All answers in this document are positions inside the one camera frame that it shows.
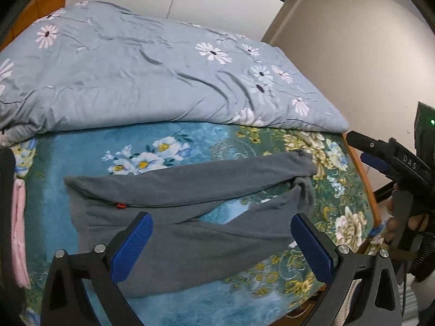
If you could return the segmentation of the right hand black glove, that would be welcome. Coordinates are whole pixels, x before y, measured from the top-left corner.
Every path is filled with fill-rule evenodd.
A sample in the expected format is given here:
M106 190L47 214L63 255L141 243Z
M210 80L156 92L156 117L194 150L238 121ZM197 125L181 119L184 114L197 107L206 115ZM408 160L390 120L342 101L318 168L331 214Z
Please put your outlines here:
M410 216L410 213L406 213L403 216L404 221L399 221L393 215L393 193L398 190L397 185L390 182L383 189L389 196L385 201L389 218L381 235L387 245L394 245L391 263L397 284L400 285L404 282L422 245L423 231L431 220L429 216L434 212L434 192L422 196L417 194L417 208L414 215Z

